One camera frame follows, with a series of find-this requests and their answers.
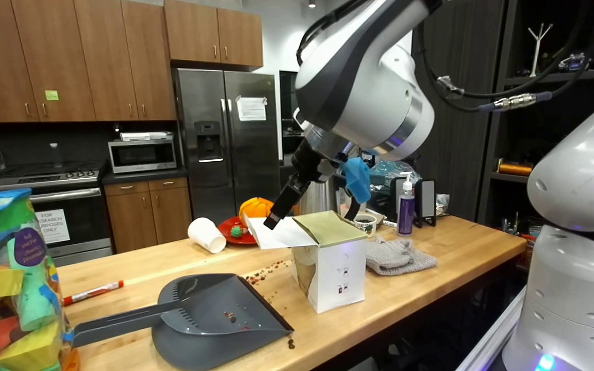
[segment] blue bottle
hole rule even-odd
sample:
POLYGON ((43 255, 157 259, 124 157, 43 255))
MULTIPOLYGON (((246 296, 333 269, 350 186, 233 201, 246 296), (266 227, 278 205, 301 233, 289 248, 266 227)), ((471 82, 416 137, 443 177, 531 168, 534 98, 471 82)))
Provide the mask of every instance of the blue bottle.
POLYGON ((402 183, 399 205, 398 205, 398 233, 410 235, 414 222, 414 190, 410 181, 402 183))

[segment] refrigerator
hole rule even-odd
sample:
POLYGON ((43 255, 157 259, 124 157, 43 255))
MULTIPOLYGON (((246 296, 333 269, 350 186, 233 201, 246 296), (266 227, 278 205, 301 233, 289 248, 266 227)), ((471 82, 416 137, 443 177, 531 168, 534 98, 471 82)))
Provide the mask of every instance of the refrigerator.
POLYGON ((179 135, 194 217, 217 224, 281 191, 273 76, 174 68, 179 135))

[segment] kitchen counter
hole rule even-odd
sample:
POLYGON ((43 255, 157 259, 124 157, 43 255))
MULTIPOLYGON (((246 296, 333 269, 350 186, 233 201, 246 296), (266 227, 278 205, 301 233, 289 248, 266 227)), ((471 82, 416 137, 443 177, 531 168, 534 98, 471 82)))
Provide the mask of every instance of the kitchen counter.
MULTIPOLYGON (((157 302, 159 291, 173 279, 204 271, 261 277, 253 288, 294 327, 252 355, 223 369, 313 369, 324 360, 370 338, 443 294, 463 287, 525 249, 525 242, 456 217, 436 227, 414 228, 410 236, 421 252, 436 258, 436 267, 404 277, 364 277, 364 301, 315 313, 291 277, 289 249, 241 249, 207 253, 190 239, 119 253, 60 267, 64 294, 81 292, 108 281, 124 281, 122 291, 66 306, 67 321, 81 324, 157 302)), ((91 369, 170 369, 150 338, 150 330, 81 347, 82 371, 91 369)))
POLYGON ((107 172, 103 176, 103 186, 107 183, 130 183, 130 181, 148 181, 148 179, 167 179, 167 177, 187 177, 187 168, 165 168, 165 171, 142 171, 142 172, 107 172))

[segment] dustpan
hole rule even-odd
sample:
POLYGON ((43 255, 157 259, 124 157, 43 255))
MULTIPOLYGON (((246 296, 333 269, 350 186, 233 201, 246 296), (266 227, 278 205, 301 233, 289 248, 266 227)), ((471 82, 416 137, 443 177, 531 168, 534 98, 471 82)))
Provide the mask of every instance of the dustpan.
POLYGON ((152 327, 157 352, 179 369, 212 369, 253 352, 293 327, 234 275, 183 277, 152 306, 79 324, 73 347, 152 327))

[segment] white box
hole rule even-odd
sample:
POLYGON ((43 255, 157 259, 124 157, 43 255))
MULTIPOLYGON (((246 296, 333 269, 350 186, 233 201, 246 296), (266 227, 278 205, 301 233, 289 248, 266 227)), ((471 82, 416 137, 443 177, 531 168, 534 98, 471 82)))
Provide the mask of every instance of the white box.
POLYGON ((293 275, 312 306, 321 313, 364 299, 366 235, 335 213, 283 218, 272 230, 247 218, 259 249, 293 249, 293 275))

